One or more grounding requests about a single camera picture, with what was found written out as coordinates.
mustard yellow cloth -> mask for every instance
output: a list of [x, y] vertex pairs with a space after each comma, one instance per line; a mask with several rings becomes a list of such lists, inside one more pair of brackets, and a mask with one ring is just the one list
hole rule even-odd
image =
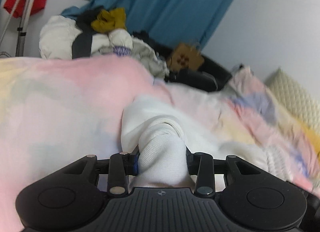
[[125, 19], [124, 8], [116, 8], [110, 12], [101, 10], [97, 19], [91, 22], [91, 27], [99, 33], [108, 33], [119, 28], [126, 30]]

knit cushion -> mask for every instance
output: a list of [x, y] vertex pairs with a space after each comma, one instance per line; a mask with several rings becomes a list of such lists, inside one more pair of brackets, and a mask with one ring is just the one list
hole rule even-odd
[[281, 69], [267, 86], [292, 115], [320, 134], [320, 102], [313, 99], [306, 89]]

blue curtain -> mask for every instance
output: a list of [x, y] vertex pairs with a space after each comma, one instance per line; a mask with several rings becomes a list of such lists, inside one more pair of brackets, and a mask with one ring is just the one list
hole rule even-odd
[[175, 47], [180, 42], [204, 46], [232, 0], [91, 0], [82, 8], [70, 7], [62, 15], [75, 19], [87, 9], [124, 7], [128, 31], [145, 30], [157, 42]]

metal bolt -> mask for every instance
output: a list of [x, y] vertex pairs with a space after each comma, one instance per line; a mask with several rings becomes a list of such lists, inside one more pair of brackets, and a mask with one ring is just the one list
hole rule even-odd
[[113, 195], [121, 195], [121, 194], [125, 193], [125, 188], [120, 187], [120, 186], [116, 186], [116, 187], [112, 187], [109, 191]]
[[200, 187], [197, 189], [197, 192], [202, 195], [209, 195], [210, 193], [213, 192], [213, 189], [210, 187]]

pink blanket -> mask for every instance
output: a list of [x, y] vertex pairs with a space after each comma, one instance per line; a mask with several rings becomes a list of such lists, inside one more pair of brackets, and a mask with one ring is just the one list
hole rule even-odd
[[270, 90], [251, 74], [250, 68], [240, 70], [229, 84], [239, 94], [238, 98], [229, 102], [230, 107], [256, 144], [281, 148], [286, 154], [287, 169], [291, 172], [290, 181], [320, 196], [319, 162], [300, 124], [280, 105]]
[[[230, 107], [222, 93], [166, 85], [130, 57], [3, 59], [0, 79], [0, 232], [23, 229], [14, 203], [24, 187], [84, 155], [107, 159], [120, 152], [123, 109], [141, 94], [185, 112], [221, 141], [268, 143], [250, 125], [252, 117]], [[255, 119], [262, 126], [262, 117]], [[282, 134], [282, 144], [301, 141], [294, 137]], [[288, 147], [306, 150], [308, 173], [318, 173], [306, 143]]]

